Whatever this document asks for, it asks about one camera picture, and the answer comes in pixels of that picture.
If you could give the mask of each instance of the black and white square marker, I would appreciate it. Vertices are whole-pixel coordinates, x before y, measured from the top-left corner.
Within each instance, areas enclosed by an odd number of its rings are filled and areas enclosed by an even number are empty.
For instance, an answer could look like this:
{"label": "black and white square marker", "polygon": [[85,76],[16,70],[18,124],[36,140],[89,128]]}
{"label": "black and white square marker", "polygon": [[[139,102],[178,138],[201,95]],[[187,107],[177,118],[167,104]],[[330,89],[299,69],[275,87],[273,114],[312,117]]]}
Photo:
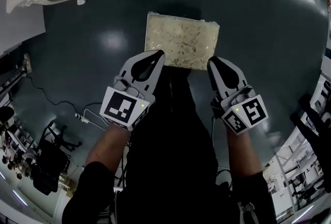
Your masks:
{"label": "black and white square marker", "polygon": [[257,98],[244,103],[243,108],[251,125],[256,124],[258,121],[261,121],[266,117]]}
{"label": "black and white square marker", "polygon": [[230,112],[226,117],[224,117],[224,120],[236,133],[239,133],[247,128],[234,112]]}
{"label": "black and white square marker", "polygon": [[136,99],[114,92],[104,111],[104,114],[124,123],[128,123],[136,103]]}

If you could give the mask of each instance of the person's left arm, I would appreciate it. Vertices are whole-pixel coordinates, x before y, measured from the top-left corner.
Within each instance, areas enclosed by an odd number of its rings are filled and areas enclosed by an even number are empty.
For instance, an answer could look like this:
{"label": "person's left arm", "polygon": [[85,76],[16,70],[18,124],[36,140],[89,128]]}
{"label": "person's left arm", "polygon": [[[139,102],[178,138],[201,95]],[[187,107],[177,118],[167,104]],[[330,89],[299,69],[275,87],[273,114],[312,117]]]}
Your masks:
{"label": "person's left arm", "polygon": [[96,223],[113,199],[114,174],[130,132],[110,125],[86,159],[77,190],[67,204],[62,223]]}

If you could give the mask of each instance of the plug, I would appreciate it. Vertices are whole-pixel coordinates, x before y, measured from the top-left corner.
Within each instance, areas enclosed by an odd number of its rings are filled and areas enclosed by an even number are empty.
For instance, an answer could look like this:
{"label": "plug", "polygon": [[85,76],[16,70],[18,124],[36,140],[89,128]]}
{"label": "plug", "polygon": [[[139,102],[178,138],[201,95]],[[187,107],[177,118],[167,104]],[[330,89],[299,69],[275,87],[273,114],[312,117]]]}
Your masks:
{"label": "plug", "polygon": [[74,116],[79,119],[80,121],[84,122],[84,123],[89,123],[88,118],[84,117],[83,115],[79,114],[79,113],[75,113]]}

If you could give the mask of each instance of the standing person in black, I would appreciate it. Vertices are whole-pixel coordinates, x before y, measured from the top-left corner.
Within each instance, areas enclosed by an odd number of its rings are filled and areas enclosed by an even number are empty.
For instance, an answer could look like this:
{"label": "standing person in black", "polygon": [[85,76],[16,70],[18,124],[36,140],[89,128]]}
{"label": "standing person in black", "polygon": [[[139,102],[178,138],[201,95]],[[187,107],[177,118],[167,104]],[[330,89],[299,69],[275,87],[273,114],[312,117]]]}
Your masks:
{"label": "standing person in black", "polygon": [[63,224],[96,223],[100,211],[114,201],[114,174],[130,136],[126,187],[115,199],[117,223],[276,223],[247,132],[236,136],[227,128],[233,191],[215,184],[218,162],[195,112],[188,73],[163,68],[156,103],[131,135],[109,126],[86,159]]}

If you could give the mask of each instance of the forearm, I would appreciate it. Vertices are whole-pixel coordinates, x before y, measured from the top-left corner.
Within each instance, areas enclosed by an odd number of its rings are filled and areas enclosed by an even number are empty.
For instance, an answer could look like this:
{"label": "forearm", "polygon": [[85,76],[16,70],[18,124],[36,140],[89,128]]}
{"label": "forearm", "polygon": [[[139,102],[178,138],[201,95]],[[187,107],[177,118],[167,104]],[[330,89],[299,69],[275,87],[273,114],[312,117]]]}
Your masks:
{"label": "forearm", "polygon": [[110,125],[103,137],[89,152],[85,165],[98,161],[115,173],[121,160],[130,132]]}
{"label": "forearm", "polygon": [[236,135],[227,127],[230,170],[235,179],[249,177],[261,171],[261,164],[256,155],[248,132]]}

